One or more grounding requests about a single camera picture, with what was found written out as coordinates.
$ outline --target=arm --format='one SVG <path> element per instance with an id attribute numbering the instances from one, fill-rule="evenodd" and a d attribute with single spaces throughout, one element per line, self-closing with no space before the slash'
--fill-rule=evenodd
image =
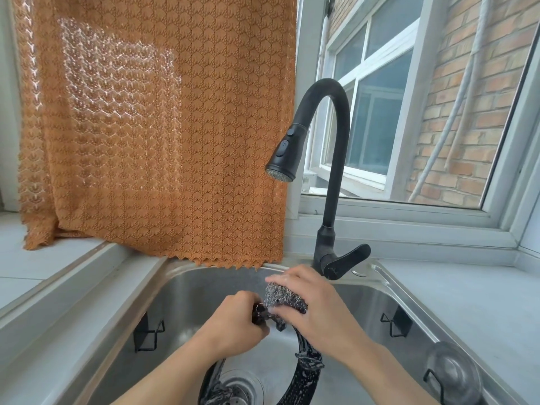
<path id="1" fill-rule="evenodd" d="M 266 281 L 286 286 L 306 300 L 305 314 L 286 306 L 271 311 L 321 353 L 348 367 L 377 405 L 437 404 L 385 347 L 369 339 L 334 287 L 314 269 L 299 265 Z"/>
<path id="2" fill-rule="evenodd" d="M 187 396 L 196 397 L 193 388 L 200 387 L 206 370 L 214 362 L 242 354 L 268 335 L 268 327 L 258 327 L 251 322 L 256 302 L 260 302 L 260 298 L 252 292 L 227 296 L 189 341 L 113 405 L 187 404 Z M 189 402 L 195 403 L 196 399 L 190 398 Z"/>

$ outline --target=hand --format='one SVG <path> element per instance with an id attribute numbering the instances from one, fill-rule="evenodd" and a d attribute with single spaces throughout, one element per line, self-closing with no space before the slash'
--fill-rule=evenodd
<path id="1" fill-rule="evenodd" d="M 335 288 L 313 268 L 297 265 L 281 275 L 267 277 L 266 282 L 286 286 L 306 300 L 305 314 L 287 306 L 272 307 L 270 311 L 296 327 L 321 353 L 347 365 L 351 353 L 358 351 L 358 347 L 370 349 L 374 344 Z"/>
<path id="2" fill-rule="evenodd" d="M 266 325 L 251 322 L 253 304 L 259 302 L 261 299 L 254 292 L 239 291 L 226 296 L 193 339 L 203 340 L 216 361 L 249 351 L 270 332 Z"/>

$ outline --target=brick wall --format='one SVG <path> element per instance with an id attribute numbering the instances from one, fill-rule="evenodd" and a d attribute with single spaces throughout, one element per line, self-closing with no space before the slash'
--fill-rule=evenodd
<path id="1" fill-rule="evenodd" d="M 357 1 L 358 0 L 335 0 L 334 11 L 330 16 L 330 37 L 339 28 Z"/>
<path id="2" fill-rule="evenodd" d="M 451 1 L 407 198 L 439 140 L 456 98 L 476 33 L 480 1 Z M 445 172 L 444 162 L 458 116 L 416 203 L 478 207 L 539 18 L 540 0 L 494 0 L 470 128 L 462 136 L 449 172 Z"/>

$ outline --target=faucet button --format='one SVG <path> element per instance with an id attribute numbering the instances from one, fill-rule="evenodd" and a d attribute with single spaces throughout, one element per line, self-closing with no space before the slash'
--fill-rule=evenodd
<path id="1" fill-rule="evenodd" d="M 283 139 L 281 143 L 279 144 L 278 150 L 276 151 L 276 156 L 283 156 L 285 153 L 285 149 L 287 149 L 287 146 L 289 146 L 289 141 L 286 139 Z"/>

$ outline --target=stainless steel sink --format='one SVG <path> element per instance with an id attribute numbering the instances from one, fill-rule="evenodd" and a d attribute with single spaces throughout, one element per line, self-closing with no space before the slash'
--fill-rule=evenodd
<path id="1" fill-rule="evenodd" d="M 376 342 L 386 346 L 406 371 L 423 387 L 427 352 L 436 341 L 456 342 L 430 313 L 399 285 L 382 267 L 367 266 L 366 277 L 349 273 L 334 286 L 356 320 Z M 157 275 L 134 303 L 123 337 L 107 348 L 103 358 L 85 383 L 77 404 L 108 404 L 154 369 L 169 354 L 185 343 L 210 317 L 226 295 L 239 290 L 251 290 L 264 295 L 264 278 L 285 269 L 279 265 L 265 265 L 259 270 L 239 270 L 197 267 L 182 262 L 170 263 Z M 381 316 L 391 319 L 401 307 L 412 326 L 406 337 L 390 334 L 390 324 Z M 134 351 L 132 331 L 147 312 L 150 329 L 163 320 L 165 332 L 157 337 L 154 351 Z M 298 341 L 292 327 L 278 332 L 273 323 L 270 335 L 248 353 L 227 359 L 222 381 L 239 381 L 250 392 L 251 405 L 275 405 L 287 389 L 293 376 L 298 352 Z M 400 331 L 394 326 L 393 334 Z M 143 347 L 153 347 L 153 336 L 148 335 Z M 518 404 L 519 399 L 508 387 L 472 355 L 484 379 L 484 404 Z M 331 358 L 323 358 L 321 372 L 312 404 L 373 404 L 361 385 L 348 370 Z M 193 388 L 190 401 L 196 403 L 200 385 Z M 428 390 L 435 398 L 438 395 Z"/>

